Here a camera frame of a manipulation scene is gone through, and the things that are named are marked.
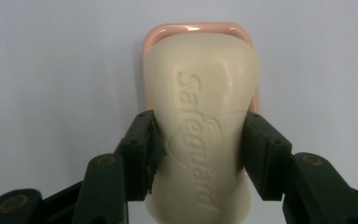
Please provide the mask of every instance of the soap bar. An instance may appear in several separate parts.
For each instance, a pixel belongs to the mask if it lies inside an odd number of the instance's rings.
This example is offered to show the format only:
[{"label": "soap bar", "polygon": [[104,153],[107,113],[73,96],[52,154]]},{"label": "soap bar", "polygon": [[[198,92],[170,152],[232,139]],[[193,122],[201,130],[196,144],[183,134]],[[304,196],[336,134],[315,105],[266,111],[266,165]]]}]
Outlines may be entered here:
[{"label": "soap bar", "polygon": [[239,147],[258,79],[254,51],[231,35],[172,35],[151,49],[144,72],[167,151],[149,213],[160,224],[242,223],[251,199]]}]

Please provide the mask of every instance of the pink soap dish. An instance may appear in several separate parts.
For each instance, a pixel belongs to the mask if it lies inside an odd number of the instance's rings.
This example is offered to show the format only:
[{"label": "pink soap dish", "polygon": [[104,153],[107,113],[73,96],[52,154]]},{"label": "pink soap dish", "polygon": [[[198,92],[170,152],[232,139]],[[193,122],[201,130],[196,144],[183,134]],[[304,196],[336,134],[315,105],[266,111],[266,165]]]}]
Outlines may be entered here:
[{"label": "pink soap dish", "polygon": [[[142,61],[144,61],[149,51],[161,39],[170,35],[179,35],[185,33],[218,33],[225,35],[233,35],[253,47],[252,39],[247,33],[247,31],[233,22],[168,23],[153,28],[147,34],[144,41]],[[145,90],[145,102],[147,109],[152,109],[150,97],[147,90]],[[255,95],[249,105],[249,111],[259,113],[258,90],[255,91]]]}]

